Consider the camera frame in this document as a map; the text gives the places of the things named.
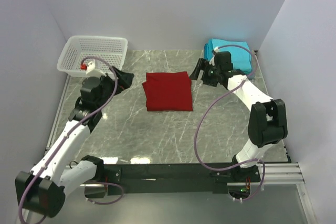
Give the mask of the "red t shirt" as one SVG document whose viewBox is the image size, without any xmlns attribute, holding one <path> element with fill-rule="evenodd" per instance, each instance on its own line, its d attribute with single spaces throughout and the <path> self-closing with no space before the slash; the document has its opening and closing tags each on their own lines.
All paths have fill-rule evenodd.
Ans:
<svg viewBox="0 0 336 224">
<path fill-rule="evenodd" d="M 193 111 L 191 79 L 186 71 L 147 72 L 142 83 L 148 111 Z"/>
</svg>

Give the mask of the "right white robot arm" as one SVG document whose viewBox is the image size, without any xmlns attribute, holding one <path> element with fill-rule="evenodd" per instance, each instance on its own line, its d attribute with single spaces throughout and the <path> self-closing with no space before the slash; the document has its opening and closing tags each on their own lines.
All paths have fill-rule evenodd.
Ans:
<svg viewBox="0 0 336 224">
<path fill-rule="evenodd" d="M 288 135 L 286 106 L 282 99 L 273 99 L 259 90 L 239 69 L 235 70 L 228 51 L 216 52 L 211 60 L 200 58 L 190 75 L 191 80 L 200 78 L 203 84 L 224 86 L 235 94 L 250 112 L 248 140 L 233 157 L 231 177 L 244 180 L 253 174 L 257 163 L 267 150 Z"/>
</svg>

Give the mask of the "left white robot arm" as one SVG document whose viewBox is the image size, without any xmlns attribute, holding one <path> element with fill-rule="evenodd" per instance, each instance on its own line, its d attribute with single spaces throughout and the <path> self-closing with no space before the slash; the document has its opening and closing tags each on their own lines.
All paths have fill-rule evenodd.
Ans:
<svg viewBox="0 0 336 224">
<path fill-rule="evenodd" d="M 84 157 L 74 168 L 65 171 L 77 149 L 102 118 L 102 109 L 115 95 L 132 85 L 134 74 L 116 67 L 110 70 L 112 77 L 99 70 L 87 73 L 61 136 L 29 172 L 20 172 L 15 178 L 18 217 L 22 223 L 25 222 L 23 209 L 53 218 L 62 209 L 67 196 L 87 181 L 102 185 L 103 191 L 111 186 L 104 161 L 94 156 Z"/>
</svg>

